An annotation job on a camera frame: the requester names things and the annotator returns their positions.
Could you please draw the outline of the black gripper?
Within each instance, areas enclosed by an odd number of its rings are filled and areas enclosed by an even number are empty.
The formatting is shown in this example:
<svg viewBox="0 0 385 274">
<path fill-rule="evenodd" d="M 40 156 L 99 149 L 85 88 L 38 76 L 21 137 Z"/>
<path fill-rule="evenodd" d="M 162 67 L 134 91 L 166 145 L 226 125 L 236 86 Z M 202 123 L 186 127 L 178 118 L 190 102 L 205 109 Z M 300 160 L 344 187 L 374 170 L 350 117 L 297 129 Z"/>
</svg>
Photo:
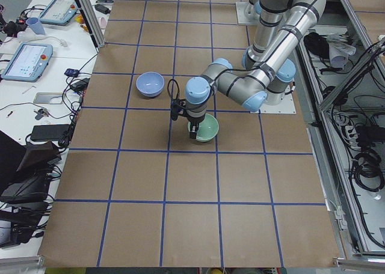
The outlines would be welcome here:
<svg viewBox="0 0 385 274">
<path fill-rule="evenodd" d="M 189 138 L 197 139 L 199 124 L 205 119 L 206 106 L 201 106 L 195 110 L 185 110 L 186 118 L 190 122 Z"/>
</svg>

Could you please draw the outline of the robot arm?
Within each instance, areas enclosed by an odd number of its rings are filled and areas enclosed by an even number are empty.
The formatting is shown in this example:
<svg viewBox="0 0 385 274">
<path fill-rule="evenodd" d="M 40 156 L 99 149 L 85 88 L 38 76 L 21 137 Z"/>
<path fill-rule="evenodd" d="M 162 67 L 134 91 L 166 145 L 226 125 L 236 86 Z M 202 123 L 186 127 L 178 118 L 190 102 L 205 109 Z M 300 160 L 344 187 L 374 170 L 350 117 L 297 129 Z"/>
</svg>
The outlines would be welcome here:
<svg viewBox="0 0 385 274">
<path fill-rule="evenodd" d="M 205 118 L 206 103 L 217 91 L 250 112 L 267 98 L 267 88 L 307 30 L 322 16 L 326 0 L 258 0 L 261 11 L 253 44 L 245 52 L 245 74 L 226 59 L 216 59 L 185 88 L 190 122 L 189 137 L 196 138 Z"/>
</svg>

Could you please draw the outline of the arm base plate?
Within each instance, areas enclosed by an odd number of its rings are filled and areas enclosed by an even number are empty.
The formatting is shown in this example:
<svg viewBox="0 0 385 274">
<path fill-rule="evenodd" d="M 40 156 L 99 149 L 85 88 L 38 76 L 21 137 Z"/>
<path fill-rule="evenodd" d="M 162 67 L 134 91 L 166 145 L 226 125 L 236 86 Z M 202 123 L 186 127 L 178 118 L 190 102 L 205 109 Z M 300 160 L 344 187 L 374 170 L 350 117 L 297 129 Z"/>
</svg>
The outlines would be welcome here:
<svg viewBox="0 0 385 274">
<path fill-rule="evenodd" d="M 295 104 L 292 96 L 294 78 L 287 80 L 278 76 L 268 85 L 266 89 L 267 98 L 261 106 L 263 114 L 296 114 Z"/>
<path fill-rule="evenodd" d="M 254 5 L 249 2 L 236 2 L 236 16 L 238 25 L 256 25 L 259 20 L 259 13 Z"/>
</svg>

